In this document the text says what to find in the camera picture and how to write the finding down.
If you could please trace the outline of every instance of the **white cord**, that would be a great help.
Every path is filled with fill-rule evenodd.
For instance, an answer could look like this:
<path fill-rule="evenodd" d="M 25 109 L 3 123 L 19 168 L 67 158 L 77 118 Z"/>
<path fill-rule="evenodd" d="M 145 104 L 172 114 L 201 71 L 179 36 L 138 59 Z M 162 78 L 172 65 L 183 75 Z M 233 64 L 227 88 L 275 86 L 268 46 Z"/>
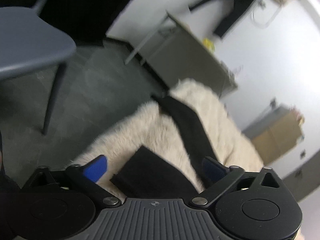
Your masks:
<path fill-rule="evenodd" d="M 256 22 L 256 21 L 255 21 L 255 18 L 254 18 L 254 10 L 256 9 L 256 7 L 257 7 L 258 5 L 260 5 L 261 1 L 262 1 L 262 0 L 260 0 L 260 1 L 256 4 L 256 6 L 253 8 L 250 19 L 251 19 L 252 23 L 253 23 L 255 26 L 257 26 L 257 27 L 259 27 L 259 28 L 261 28 L 261 29 L 265 29 L 265 28 L 267 28 L 267 27 L 273 22 L 273 20 L 276 18 L 276 16 L 278 15 L 278 13 L 281 11 L 282 5 L 281 5 L 281 4 L 279 5 L 279 7 L 278 7 L 278 8 L 276 9 L 276 11 L 274 12 L 274 14 L 271 16 L 271 18 L 270 18 L 266 23 L 261 24 L 261 23 Z"/>

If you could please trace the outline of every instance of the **baseboard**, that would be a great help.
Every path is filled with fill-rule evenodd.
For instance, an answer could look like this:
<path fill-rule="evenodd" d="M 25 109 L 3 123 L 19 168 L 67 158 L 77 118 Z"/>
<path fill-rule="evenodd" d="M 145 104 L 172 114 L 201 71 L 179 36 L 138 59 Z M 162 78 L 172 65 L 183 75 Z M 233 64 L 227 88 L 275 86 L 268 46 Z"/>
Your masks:
<path fill-rule="evenodd" d="M 132 52 L 134 50 L 134 47 L 127 41 L 124 41 L 124 40 L 119 40 L 119 39 L 116 39 L 116 38 L 111 38 L 111 37 L 105 37 L 104 38 L 105 41 L 108 41 L 108 42 L 113 42 L 113 43 L 117 43 L 117 44 L 121 44 L 121 45 L 124 45 L 126 46 L 126 48 Z M 139 62 L 143 59 L 143 57 L 141 56 L 140 53 L 137 53 L 135 56 L 134 56 Z M 158 76 L 158 74 L 153 70 L 153 68 L 149 65 L 148 62 L 145 62 L 143 65 L 142 65 L 143 68 L 145 68 L 149 73 L 150 75 L 159 83 L 159 85 L 167 92 L 169 91 L 169 87 L 168 85 L 162 80 L 161 77 Z"/>

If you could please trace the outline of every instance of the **gray ribbed plate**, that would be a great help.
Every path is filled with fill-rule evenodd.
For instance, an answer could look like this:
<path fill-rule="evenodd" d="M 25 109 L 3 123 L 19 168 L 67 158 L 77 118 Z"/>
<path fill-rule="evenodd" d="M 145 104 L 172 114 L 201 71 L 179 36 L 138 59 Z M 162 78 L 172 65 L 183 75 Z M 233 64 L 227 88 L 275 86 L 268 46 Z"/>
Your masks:
<path fill-rule="evenodd" d="M 182 199 L 134 199 L 104 209 L 96 221 L 69 240 L 231 240 L 204 210 L 187 207 Z"/>

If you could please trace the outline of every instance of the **white fur blanket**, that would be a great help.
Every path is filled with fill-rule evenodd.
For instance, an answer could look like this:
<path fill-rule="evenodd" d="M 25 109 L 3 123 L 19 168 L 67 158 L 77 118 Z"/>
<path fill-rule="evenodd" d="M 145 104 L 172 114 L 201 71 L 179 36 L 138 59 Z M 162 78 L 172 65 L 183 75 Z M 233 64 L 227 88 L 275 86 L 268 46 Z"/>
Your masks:
<path fill-rule="evenodd" d="M 196 111 L 221 163 L 225 166 L 238 165 L 246 171 L 261 170 L 263 163 L 260 156 L 228 117 L 223 104 L 210 88 L 186 79 L 172 89 L 170 95 Z M 140 106 L 135 114 L 99 136 L 73 163 L 83 165 L 98 155 L 105 155 L 108 159 L 108 171 L 98 181 L 98 185 L 123 201 L 124 194 L 109 180 L 141 145 L 145 145 L 179 169 L 198 192 L 204 190 L 191 166 L 177 127 L 170 117 L 159 113 L 155 101 Z M 303 239 L 298 233 L 295 240 Z"/>

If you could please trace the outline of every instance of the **gray floor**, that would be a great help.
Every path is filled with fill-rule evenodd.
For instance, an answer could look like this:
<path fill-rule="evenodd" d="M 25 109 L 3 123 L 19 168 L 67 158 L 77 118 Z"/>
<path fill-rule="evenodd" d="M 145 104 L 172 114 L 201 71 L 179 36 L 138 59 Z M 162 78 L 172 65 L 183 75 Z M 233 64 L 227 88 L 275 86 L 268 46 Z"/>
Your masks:
<path fill-rule="evenodd" d="M 0 130 L 7 174 L 20 186 L 39 165 L 63 168 L 100 133 L 146 102 L 159 84 L 115 43 L 79 47 L 69 61 L 46 136 L 40 133 L 55 67 L 0 82 Z"/>

